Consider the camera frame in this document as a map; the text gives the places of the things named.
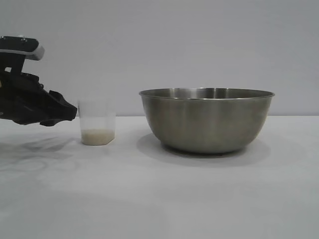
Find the metal mixing bowl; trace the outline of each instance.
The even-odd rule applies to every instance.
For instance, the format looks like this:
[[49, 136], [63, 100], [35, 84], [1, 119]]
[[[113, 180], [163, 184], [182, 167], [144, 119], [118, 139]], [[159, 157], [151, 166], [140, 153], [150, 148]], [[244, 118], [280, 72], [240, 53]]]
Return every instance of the metal mixing bowl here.
[[256, 138], [274, 93], [171, 88], [140, 95], [151, 130], [163, 144], [195, 153], [225, 153]]

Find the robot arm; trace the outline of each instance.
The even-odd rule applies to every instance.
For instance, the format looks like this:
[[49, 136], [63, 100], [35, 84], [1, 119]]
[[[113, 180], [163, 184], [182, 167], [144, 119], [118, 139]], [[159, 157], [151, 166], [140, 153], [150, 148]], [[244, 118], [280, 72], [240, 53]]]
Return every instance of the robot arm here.
[[60, 93], [45, 91], [38, 76], [21, 72], [25, 59], [38, 61], [43, 54], [36, 39], [0, 37], [0, 119], [53, 126], [75, 118], [76, 107]]

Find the white table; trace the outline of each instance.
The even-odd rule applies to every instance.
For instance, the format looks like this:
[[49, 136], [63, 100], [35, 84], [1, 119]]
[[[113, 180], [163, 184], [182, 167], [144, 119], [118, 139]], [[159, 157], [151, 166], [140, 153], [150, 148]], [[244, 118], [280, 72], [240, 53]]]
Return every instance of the white table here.
[[78, 120], [0, 120], [0, 238], [319, 238], [319, 117], [268, 117], [215, 158], [167, 151], [144, 117], [116, 134], [92, 147]]

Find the gray wall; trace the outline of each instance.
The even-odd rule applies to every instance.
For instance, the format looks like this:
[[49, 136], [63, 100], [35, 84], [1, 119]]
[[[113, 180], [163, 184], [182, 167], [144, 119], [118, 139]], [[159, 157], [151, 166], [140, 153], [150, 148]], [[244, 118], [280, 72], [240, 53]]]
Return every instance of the gray wall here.
[[2, 0], [0, 34], [46, 49], [24, 70], [76, 102], [113, 94], [141, 115], [138, 92], [230, 87], [276, 93], [271, 114], [319, 115], [318, 0]]

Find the plastic cup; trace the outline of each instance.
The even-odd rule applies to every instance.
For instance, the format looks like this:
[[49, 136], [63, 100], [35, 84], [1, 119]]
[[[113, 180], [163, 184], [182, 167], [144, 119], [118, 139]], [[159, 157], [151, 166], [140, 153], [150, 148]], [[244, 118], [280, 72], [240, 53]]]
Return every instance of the plastic cup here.
[[115, 138], [115, 111], [105, 98], [78, 101], [82, 143], [106, 145]]

